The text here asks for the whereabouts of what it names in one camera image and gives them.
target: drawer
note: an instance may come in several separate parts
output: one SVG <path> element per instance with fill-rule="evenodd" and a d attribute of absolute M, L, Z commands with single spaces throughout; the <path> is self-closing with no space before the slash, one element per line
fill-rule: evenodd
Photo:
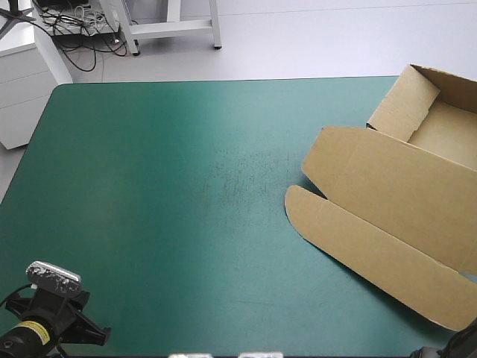
<path fill-rule="evenodd" d="M 30 142 L 31 134 L 50 98 L 33 99 L 0 109 L 0 142 L 6 149 L 19 147 Z"/>
<path fill-rule="evenodd" d="M 49 71 L 4 82 L 0 84 L 0 108 L 50 95 L 56 85 Z"/>
<path fill-rule="evenodd" d="M 37 48 L 0 57 L 0 84 L 48 71 Z"/>

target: green tabletop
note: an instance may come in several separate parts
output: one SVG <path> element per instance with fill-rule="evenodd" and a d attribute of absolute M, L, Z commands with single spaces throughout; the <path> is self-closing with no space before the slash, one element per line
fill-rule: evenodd
<path fill-rule="evenodd" d="M 113 328 L 75 354 L 407 355 L 427 321 L 307 243 L 287 187 L 324 125 L 363 126 L 395 78 L 58 87 L 0 206 L 0 289 L 45 260 Z M 0 328 L 15 323 L 0 313 Z"/>

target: open cardboard box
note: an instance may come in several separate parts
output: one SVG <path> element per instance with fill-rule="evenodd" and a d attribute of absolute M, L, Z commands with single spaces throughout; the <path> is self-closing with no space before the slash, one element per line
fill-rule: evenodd
<path fill-rule="evenodd" d="M 325 127 L 299 186 L 295 229 L 371 283 L 452 330 L 477 316 L 477 82 L 408 66 L 368 128 Z"/>

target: white cabinet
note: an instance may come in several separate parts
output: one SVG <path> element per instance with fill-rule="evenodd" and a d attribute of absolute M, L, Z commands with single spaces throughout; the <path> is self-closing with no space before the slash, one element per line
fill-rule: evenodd
<path fill-rule="evenodd" d="M 30 6 L 20 1 L 20 8 Z M 0 143 L 6 149 L 28 144 L 51 91 L 70 83 L 51 38 L 33 25 L 16 25 L 0 40 Z"/>

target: gray floor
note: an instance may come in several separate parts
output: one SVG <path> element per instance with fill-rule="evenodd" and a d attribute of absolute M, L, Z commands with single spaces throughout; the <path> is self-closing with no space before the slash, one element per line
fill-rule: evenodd
<path fill-rule="evenodd" d="M 163 17 L 164 1 L 128 1 L 138 22 Z M 67 66 L 76 82 L 398 75 L 407 63 L 477 79 L 477 0 L 218 0 L 218 8 L 219 51 L 211 36 L 144 40 L 139 57 L 104 54 L 88 73 Z M 208 0 L 183 0 L 183 18 L 208 13 Z M 92 63 L 88 51 L 72 59 Z M 0 198 L 22 152 L 0 148 Z"/>

